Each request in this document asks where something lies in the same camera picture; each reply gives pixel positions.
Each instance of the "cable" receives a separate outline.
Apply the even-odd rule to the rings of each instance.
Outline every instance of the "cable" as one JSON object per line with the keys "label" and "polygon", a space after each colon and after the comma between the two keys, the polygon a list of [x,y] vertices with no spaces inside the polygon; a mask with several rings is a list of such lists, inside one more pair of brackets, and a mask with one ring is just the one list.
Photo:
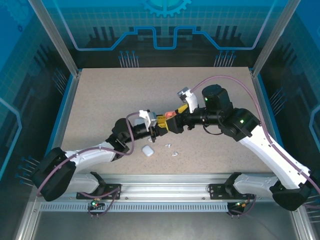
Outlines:
{"label": "cable", "polygon": [[211,135],[221,135],[223,134],[223,132],[220,132],[220,133],[211,133],[207,130],[207,128],[205,127],[205,125],[202,125],[203,126],[203,130],[207,133],[207,134],[211,134]]}
{"label": "cable", "polygon": [[[244,214],[241,214],[240,211],[237,211],[237,210],[231,210],[232,212],[234,213],[237,213],[239,216],[243,216]],[[251,218],[253,220],[255,220],[256,222],[258,222],[259,224],[261,224],[271,235],[273,235],[276,239],[280,240],[280,238],[275,235],[262,221],[260,221],[257,217],[254,217],[254,216],[251,216],[249,214],[246,215],[248,218]]]}
{"label": "cable", "polygon": [[[119,190],[120,190],[119,187],[117,187],[116,189],[112,190],[111,192],[108,192],[108,193],[103,194],[103,195],[101,195],[101,196],[91,196],[91,195],[89,195],[89,194],[87,194],[87,193],[85,193],[85,192],[80,192],[80,194],[82,194],[83,196],[88,197],[88,198],[97,199],[97,198],[103,198],[103,197],[105,197],[105,196],[111,195],[111,194],[113,194],[114,192],[116,192],[115,195],[114,195],[114,197],[113,197],[113,199],[112,199],[112,201],[110,202],[109,206],[108,206],[103,212],[97,213],[97,216],[102,216],[102,215],[105,215],[105,214],[109,211],[109,209],[111,208],[111,206],[114,204],[114,201],[115,201],[116,198],[117,198],[117,195],[118,195],[118,193],[119,193]],[[91,217],[93,216],[93,214],[92,214],[92,212],[90,211],[89,208],[88,208],[88,213],[91,215]]]}
{"label": "cable", "polygon": [[262,115],[262,112],[261,112],[261,109],[259,107],[259,103],[258,103],[258,100],[256,100],[256,98],[253,96],[253,94],[250,92],[250,90],[246,87],[246,85],[244,85],[240,80],[232,77],[232,76],[226,76],[226,75],[218,75],[218,76],[211,76],[211,77],[208,77],[206,78],[205,80],[201,81],[198,85],[196,85],[190,92],[193,93],[195,90],[197,90],[201,85],[205,84],[206,82],[210,81],[210,80],[215,80],[215,79],[218,79],[218,78],[225,78],[225,79],[229,79],[229,80],[232,80],[234,82],[236,82],[237,84],[239,84],[241,87],[244,88],[244,90],[249,94],[250,98],[252,99],[254,105],[255,105],[255,108],[258,112],[258,115],[259,115],[259,118],[260,118],[260,121],[261,121],[261,125],[262,125],[262,129],[263,129],[263,132],[264,132],[264,135],[265,135],[265,138],[267,139],[267,141],[269,142],[270,146],[273,147],[273,149],[278,153],[280,154],[280,156],[286,160],[290,165],[291,167],[293,167],[297,172],[298,174],[301,174],[306,180],[308,180],[312,186],[315,188],[315,190],[320,194],[320,188],[318,187],[318,185],[308,176],[306,175],[299,167],[297,167],[293,162],[291,162],[289,160],[289,158],[284,155],[281,150],[279,148],[277,148],[277,146],[274,144],[274,142],[271,140],[270,136],[269,136],[269,133],[268,133],[268,129],[267,129],[267,126],[266,126],[266,123],[264,121],[264,118],[263,118],[263,115]]}
{"label": "cable", "polygon": [[254,199],[252,201],[251,206],[249,207],[249,209],[247,211],[241,212],[241,216],[245,216],[248,213],[250,213],[252,211],[252,209],[254,208],[254,206],[256,205],[256,202],[257,202],[257,195],[254,195]]}
{"label": "cable", "polygon": [[134,116],[134,115],[139,115],[139,112],[133,112],[130,113],[128,116],[126,116],[125,121],[126,121],[126,125],[128,127],[129,133],[130,133],[130,137],[131,137],[131,142],[132,142],[132,147],[130,152],[125,153],[125,152],[120,152],[108,147],[103,147],[103,146],[94,146],[94,147],[89,147],[86,149],[83,149],[75,154],[73,154],[72,156],[68,157],[67,159],[63,160],[60,164],[58,164],[49,174],[48,176],[46,176],[46,178],[44,179],[44,181],[41,183],[41,185],[39,186],[37,192],[36,192],[36,196],[40,197],[41,196],[41,190],[42,188],[46,185],[46,183],[49,181],[49,179],[53,176],[53,174],[55,174],[56,171],[58,171],[58,169],[60,169],[64,164],[66,164],[67,162],[69,162],[71,159],[76,158],[78,155],[83,154],[85,152],[91,151],[91,150],[106,150],[106,151],[110,151],[116,154],[120,154],[120,155],[124,155],[124,156],[129,156],[134,152],[135,149],[135,138],[134,138],[134,134],[132,132],[131,126],[130,126],[130,122],[129,122],[129,117]]}

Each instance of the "beige table surface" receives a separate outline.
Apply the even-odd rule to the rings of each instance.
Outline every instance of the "beige table surface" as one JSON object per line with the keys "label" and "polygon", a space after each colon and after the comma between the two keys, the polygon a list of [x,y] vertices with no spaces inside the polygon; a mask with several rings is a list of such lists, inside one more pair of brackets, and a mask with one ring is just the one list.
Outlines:
{"label": "beige table surface", "polygon": [[[247,67],[83,69],[62,149],[83,149],[103,142],[111,134],[115,122],[132,112],[150,109],[163,114],[175,110],[182,104],[178,91],[184,87],[191,89],[203,79],[216,75],[238,78],[255,92]],[[228,91],[234,107],[246,108],[257,116],[250,97],[238,84],[223,78],[206,86],[210,84],[220,84]],[[200,107],[204,106],[202,89],[195,93]],[[216,126],[210,126],[208,130],[219,132]],[[171,148],[165,146],[168,143],[171,143]],[[147,157],[142,153],[145,145],[154,149],[153,156]],[[174,151],[179,155],[172,156]],[[270,172],[270,169],[232,138],[209,135],[201,126],[196,126],[191,131],[185,129],[182,134],[168,133],[158,137],[155,143],[147,139],[137,140],[132,155],[95,165],[88,171],[100,174],[186,174]]]}

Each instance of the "gear logo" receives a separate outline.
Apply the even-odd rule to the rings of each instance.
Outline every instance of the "gear logo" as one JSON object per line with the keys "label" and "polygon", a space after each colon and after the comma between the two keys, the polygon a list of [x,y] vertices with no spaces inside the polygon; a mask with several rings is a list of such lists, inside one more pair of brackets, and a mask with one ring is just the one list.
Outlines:
{"label": "gear logo", "polygon": [[0,0],[0,7],[6,7],[11,17],[21,24],[29,16],[29,6],[27,0]]}
{"label": "gear logo", "polygon": [[166,18],[168,15],[173,17],[174,14],[180,14],[181,9],[187,9],[186,5],[191,4],[191,0],[142,0],[142,4],[150,14]]}

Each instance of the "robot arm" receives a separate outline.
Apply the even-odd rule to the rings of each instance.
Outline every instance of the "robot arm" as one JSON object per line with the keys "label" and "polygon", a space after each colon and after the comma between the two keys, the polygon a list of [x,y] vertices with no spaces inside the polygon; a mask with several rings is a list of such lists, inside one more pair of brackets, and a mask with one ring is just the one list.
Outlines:
{"label": "robot arm", "polygon": [[[131,126],[134,140],[163,136],[167,132],[180,134],[184,126],[192,130],[196,125],[217,125],[221,132],[240,142],[254,152],[274,173],[275,177],[258,177],[233,173],[225,182],[225,191],[233,196],[240,194],[254,194],[261,197],[273,197],[283,208],[294,211],[309,197],[312,186],[297,172],[283,157],[270,146],[262,130],[260,121],[244,108],[234,108],[228,93],[219,85],[210,85],[202,90],[205,107],[198,106],[197,99],[188,88],[178,93],[185,103],[170,117],[155,115],[150,111],[140,111],[139,116],[144,119],[144,124]],[[93,196],[104,192],[104,182],[99,180],[97,173],[78,174],[89,166],[99,163],[112,162],[122,157],[119,153],[103,150],[109,148],[120,153],[127,153],[129,148],[126,143],[131,141],[125,118],[119,119],[112,134],[103,143],[85,152],[81,150],[64,152],[54,148],[41,161],[31,174],[31,180],[36,187],[43,183],[52,169],[74,154],[75,158],[63,165],[44,185],[41,194],[47,201],[60,197],[63,193],[86,192]],[[296,161],[275,141],[274,144],[285,154],[290,161],[308,176],[316,179],[310,170]]]}

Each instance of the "glass panel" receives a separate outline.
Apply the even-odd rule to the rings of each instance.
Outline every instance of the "glass panel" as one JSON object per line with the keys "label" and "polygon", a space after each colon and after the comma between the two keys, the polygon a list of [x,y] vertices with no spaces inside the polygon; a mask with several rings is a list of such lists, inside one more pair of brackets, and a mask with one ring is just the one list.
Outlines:
{"label": "glass panel", "polygon": [[320,167],[320,2],[302,0],[261,71],[285,149]]}
{"label": "glass panel", "polygon": [[44,0],[79,68],[255,63],[287,0]]}
{"label": "glass panel", "polygon": [[0,232],[13,239],[70,73],[28,1],[0,5]]}

